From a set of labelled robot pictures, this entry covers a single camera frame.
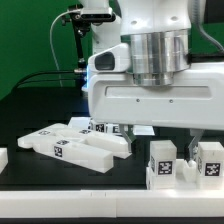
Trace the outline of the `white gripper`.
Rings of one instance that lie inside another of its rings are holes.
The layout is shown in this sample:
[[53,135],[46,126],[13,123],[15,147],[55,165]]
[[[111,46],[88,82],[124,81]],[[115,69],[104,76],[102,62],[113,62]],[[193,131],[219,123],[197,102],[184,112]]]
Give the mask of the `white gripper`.
[[90,116],[97,122],[120,124],[129,152],[132,125],[190,128],[188,161],[194,159],[203,129],[224,130],[224,62],[193,63],[176,73],[168,86],[136,85],[126,72],[130,65],[125,43],[88,59]]

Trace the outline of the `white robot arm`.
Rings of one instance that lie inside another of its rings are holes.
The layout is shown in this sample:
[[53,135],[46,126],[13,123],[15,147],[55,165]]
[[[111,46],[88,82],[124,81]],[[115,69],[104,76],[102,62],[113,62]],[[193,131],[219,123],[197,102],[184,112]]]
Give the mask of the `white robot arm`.
[[224,130],[224,62],[189,61],[188,34],[206,0],[117,0],[121,42],[88,60],[97,122],[188,128],[189,155],[206,130]]

